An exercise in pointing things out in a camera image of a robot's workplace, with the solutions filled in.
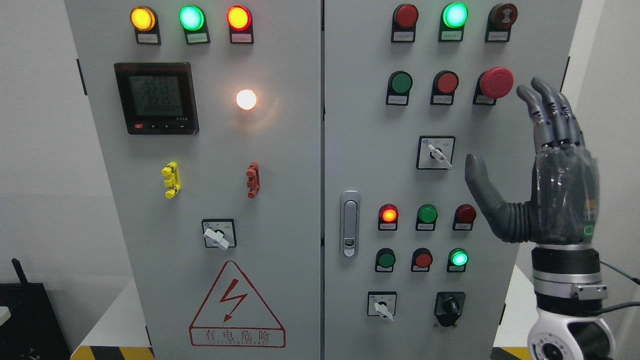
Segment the gray robotic hand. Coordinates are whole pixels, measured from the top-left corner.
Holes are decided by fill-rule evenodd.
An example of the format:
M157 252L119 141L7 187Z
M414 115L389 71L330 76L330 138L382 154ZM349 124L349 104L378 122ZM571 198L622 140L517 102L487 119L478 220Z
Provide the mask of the gray robotic hand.
M539 77L530 86L519 85L516 93L527 105L534 133L530 200L506 202L490 182L483 158L471 153L465 160L467 187L504 242L589 245L598 217L599 171L569 100Z

